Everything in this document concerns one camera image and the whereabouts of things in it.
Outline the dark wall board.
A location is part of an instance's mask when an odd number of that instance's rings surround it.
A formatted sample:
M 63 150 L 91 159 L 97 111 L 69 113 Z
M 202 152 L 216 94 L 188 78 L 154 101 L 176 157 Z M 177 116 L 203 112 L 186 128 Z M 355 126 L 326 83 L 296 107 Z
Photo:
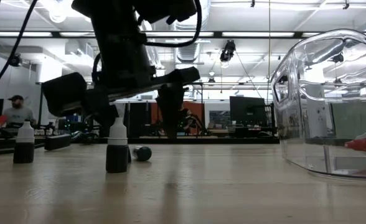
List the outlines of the dark wall board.
M 230 111 L 209 111 L 209 122 L 222 126 L 230 124 Z

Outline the small dark dropper bottle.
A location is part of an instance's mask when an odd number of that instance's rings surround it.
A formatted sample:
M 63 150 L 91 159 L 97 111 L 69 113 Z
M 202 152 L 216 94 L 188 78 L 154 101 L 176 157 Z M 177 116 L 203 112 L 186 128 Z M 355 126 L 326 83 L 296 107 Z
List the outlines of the small dark dropper bottle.
M 152 156 L 152 150 L 147 146 L 136 146 L 133 149 L 133 157 L 137 161 L 145 162 L 148 161 Z
M 110 127 L 108 145 L 106 147 L 106 171 L 123 173 L 128 170 L 129 146 L 126 126 L 123 118 L 116 118 Z
M 28 164 L 34 160 L 35 137 L 34 128 L 29 121 L 25 121 L 18 129 L 14 145 L 14 164 Z

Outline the clear plastic bin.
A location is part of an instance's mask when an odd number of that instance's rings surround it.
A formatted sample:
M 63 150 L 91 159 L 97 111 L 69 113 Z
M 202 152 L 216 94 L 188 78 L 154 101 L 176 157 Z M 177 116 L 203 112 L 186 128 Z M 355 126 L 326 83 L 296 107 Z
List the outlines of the clear plastic bin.
M 318 174 L 366 179 L 366 33 L 336 29 L 289 49 L 271 77 L 283 157 Z

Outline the black backdrop panel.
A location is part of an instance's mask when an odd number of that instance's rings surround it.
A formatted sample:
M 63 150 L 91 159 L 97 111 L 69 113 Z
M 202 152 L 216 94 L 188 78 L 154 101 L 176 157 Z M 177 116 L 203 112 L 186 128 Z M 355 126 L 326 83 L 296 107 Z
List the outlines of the black backdrop panel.
M 129 138 L 148 135 L 151 125 L 151 104 L 148 102 L 128 102 L 125 105 L 124 125 Z

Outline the black overhead frame beam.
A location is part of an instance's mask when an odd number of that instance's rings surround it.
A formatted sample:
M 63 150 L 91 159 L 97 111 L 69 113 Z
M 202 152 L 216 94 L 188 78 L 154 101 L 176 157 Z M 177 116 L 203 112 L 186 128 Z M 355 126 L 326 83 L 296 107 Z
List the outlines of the black overhead frame beam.
M 188 39 L 194 36 L 195 32 L 184 31 L 145 31 L 146 37 L 155 39 Z M 318 34 L 318 32 L 222 32 L 222 31 L 203 31 L 200 38 L 209 39 L 302 39 Z M 19 35 L 14 31 L 0 31 L 0 38 L 15 38 Z M 28 31 L 24 32 L 23 38 L 95 38 L 94 32 L 59 32 L 59 31 Z

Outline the ribbed ceiling air duct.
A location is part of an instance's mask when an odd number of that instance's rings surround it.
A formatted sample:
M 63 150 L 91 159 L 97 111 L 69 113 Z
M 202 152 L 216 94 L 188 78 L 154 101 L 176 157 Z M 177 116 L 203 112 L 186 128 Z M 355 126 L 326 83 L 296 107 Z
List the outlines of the ribbed ceiling air duct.
M 200 44 L 194 43 L 186 47 L 176 49 L 176 57 L 182 63 L 195 62 L 200 54 Z

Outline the orange backdrop panel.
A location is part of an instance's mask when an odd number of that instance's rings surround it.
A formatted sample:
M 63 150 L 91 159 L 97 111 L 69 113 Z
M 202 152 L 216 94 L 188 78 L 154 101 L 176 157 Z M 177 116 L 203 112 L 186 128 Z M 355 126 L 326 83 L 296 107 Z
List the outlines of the orange backdrop panel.
M 151 127 L 155 129 L 156 135 L 165 135 L 164 122 L 161 109 L 157 103 L 151 103 Z M 203 105 L 196 102 L 185 101 L 179 110 L 177 120 L 178 136 L 196 136 L 206 133 L 203 122 Z

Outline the red food coloring bottle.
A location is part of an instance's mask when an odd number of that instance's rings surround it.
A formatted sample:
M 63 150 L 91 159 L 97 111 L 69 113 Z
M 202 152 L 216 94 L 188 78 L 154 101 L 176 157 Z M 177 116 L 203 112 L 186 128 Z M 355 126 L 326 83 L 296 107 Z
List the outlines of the red food coloring bottle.
M 357 136 L 354 140 L 346 142 L 344 146 L 355 151 L 366 152 L 366 133 Z

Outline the black ceiling spotlight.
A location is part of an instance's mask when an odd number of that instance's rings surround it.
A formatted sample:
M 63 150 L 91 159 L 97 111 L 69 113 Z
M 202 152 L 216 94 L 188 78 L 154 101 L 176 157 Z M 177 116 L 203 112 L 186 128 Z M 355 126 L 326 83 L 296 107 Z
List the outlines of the black ceiling spotlight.
M 220 61 L 221 62 L 229 62 L 232 57 L 234 56 L 234 52 L 236 51 L 235 42 L 234 40 L 227 40 L 224 48 L 220 54 Z
M 20 67 L 22 64 L 23 62 L 19 53 L 12 55 L 9 59 L 9 65 L 12 67 Z

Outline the black background station frame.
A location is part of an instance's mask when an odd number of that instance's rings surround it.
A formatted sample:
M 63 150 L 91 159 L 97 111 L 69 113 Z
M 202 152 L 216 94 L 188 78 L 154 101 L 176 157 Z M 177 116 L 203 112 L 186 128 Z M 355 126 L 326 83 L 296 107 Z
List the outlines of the black background station frame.
M 192 114 L 196 114 L 202 122 L 204 122 L 204 99 L 202 85 L 199 88 L 195 85 L 189 85 L 185 88 L 184 93 L 184 106 L 191 110 Z M 198 136 L 196 129 L 191 129 L 190 136 Z

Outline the black computer monitor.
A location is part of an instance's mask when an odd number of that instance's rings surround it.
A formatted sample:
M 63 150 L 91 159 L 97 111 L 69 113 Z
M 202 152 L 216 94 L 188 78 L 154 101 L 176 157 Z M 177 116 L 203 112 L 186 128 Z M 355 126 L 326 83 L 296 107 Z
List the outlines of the black computer monitor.
M 230 120 L 244 126 L 266 126 L 267 117 L 264 99 L 231 96 Z

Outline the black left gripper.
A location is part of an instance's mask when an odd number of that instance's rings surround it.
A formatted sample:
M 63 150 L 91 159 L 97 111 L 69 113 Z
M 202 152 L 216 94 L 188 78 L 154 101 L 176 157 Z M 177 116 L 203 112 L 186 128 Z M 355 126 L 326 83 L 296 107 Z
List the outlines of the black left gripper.
M 83 111 L 105 127 L 114 124 L 118 117 L 115 105 L 110 101 L 144 91 L 158 89 L 157 105 L 161 110 L 163 128 L 169 139 L 177 137 L 179 110 L 183 103 L 183 85 L 200 78 L 195 67 L 175 69 L 171 73 L 154 78 L 155 66 L 149 63 L 147 46 L 185 47 L 195 41 L 201 25 L 197 24 L 192 40 L 166 44 L 149 42 L 139 30 L 142 21 L 153 23 L 163 18 L 173 23 L 177 18 L 166 15 L 93 15 L 91 23 L 100 49 L 101 71 L 94 71 L 95 87 L 85 92 Z

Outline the person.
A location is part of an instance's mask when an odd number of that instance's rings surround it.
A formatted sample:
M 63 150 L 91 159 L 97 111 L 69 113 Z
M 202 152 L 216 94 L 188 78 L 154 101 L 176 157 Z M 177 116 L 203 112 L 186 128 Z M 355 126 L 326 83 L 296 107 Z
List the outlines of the person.
M 9 98 L 11 107 L 3 111 L 6 117 L 6 126 L 15 126 L 29 121 L 31 124 L 37 124 L 33 111 L 24 105 L 24 98 L 21 95 L 14 95 Z
M 178 110 L 178 123 L 177 132 L 183 133 L 185 136 L 191 135 L 191 129 L 197 127 L 197 120 L 193 116 L 190 109 L 186 108 L 184 104 L 181 104 L 181 108 Z

